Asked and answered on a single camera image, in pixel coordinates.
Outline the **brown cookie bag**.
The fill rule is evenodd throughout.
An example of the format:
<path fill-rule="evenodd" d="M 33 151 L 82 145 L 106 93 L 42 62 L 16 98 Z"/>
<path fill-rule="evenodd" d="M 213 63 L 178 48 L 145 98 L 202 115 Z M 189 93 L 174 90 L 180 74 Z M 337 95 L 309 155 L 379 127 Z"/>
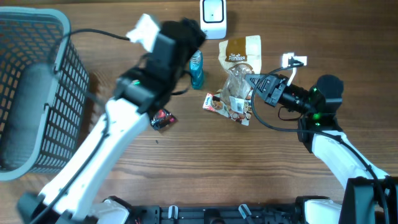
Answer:
<path fill-rule="evenodd" d="M 259 74 L 262 67 L 261 36 L 250 35 L 219 43 L 218 60 L 228 74 L 220 93 L 220 99 L 231 105 L 230 96 L 246 99 L 251 86 L 245 80 L 247 74 Z"/>

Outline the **blue mouthwash bottle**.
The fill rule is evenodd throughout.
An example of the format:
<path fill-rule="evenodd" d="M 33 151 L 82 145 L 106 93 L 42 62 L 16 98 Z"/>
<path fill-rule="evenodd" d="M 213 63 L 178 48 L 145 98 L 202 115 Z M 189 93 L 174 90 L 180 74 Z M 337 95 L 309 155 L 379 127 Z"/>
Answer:
<path fill-rule="evenodd" d="M 193 89 L 200 90 L 204 82 L 203 73 L 203 54 L 197 50 L 189 61 L 189 69 L 191 73 L 191 84 Z"/>

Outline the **red white small box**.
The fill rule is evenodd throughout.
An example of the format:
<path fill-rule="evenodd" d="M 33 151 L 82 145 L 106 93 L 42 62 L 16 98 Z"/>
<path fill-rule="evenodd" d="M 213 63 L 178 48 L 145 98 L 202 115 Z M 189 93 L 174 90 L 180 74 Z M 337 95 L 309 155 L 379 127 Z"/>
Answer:
<path fill-rule="evenodd" d="M 249 100 L 230 96 L 232 105 L 228 105 L 220 98 L 220 94 L 207 93 L 203 103 L 203 109 L 220 114 L 244 126 L 249 125 L 252 116 L 252 106 Z"/>

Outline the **black red snack packet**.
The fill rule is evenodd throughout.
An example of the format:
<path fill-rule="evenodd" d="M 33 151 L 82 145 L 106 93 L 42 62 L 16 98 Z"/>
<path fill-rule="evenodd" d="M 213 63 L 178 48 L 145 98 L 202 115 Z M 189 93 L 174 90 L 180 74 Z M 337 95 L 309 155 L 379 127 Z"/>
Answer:
<path fill-rule="evenodd" d="M 177 122 L 177 118 L 168 110 L 159 110 L 151 120 L 151 127 L 159 132 L 166 131 Z"/>

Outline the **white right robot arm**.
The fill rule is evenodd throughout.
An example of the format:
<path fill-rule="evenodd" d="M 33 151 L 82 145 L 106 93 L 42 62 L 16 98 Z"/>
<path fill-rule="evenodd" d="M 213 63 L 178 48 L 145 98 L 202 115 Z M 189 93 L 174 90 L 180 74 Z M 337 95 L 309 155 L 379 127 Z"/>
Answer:
<path fill-rule="evenodd" d="M 300 113 L 294 129 L 298 140 L 345 190 L 342 203 L 328 197 L 297 197 L 293 223 L 397 223 L 397 178 L 365 158 L 338 124 L 344 90 L 338 77 L 323 75 L 309 90 L 291 85 L 283 75 L 246 75 L 245 80 L 252 96 Z"/>

